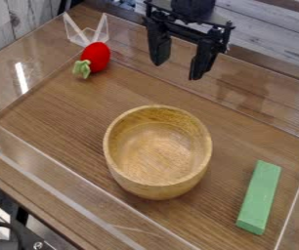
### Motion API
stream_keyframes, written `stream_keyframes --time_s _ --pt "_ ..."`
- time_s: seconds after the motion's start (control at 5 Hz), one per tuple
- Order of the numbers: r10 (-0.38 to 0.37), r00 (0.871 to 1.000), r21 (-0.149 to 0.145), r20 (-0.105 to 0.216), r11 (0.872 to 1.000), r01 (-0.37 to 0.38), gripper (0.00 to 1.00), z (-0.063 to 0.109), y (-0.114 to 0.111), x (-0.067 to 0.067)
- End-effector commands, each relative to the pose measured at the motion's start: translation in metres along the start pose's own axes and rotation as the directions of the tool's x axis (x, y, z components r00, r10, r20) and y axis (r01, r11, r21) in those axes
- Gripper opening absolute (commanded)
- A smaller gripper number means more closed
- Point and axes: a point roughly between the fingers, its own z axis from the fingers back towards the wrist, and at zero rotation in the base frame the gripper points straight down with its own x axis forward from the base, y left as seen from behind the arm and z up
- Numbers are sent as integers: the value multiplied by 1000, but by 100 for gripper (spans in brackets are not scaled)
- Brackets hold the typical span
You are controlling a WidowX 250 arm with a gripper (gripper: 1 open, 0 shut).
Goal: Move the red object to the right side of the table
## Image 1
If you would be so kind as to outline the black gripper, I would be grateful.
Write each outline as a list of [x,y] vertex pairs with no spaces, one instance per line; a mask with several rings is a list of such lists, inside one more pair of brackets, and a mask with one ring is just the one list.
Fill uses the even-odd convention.
[[[186,38],[196,39],[200,32],[190,25],[209,26],[204,34],[206,39],[198,42],[197,53],[190,61],[189,79],[200,80],[210,71],[217,53],[228,50],[233,22],[225,19],[214,11],[216,0],[145,0],[146,17],[163,21],[174,27],[174,31],[182,30]],[[170,56],[170,36],[162,22],[146,19],[149,58],[155,66],[165,63]]]

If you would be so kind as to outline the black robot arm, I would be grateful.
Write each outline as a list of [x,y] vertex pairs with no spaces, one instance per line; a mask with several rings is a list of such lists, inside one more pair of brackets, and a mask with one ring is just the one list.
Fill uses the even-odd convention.
[[172,36],[181,38],[197,45],[189,79],[200,80],[210,71],[217,55],[228,50],[233,22],[214,13],[216,0],[145,0],[143,3],[151,63],[159,66],[168,61]]

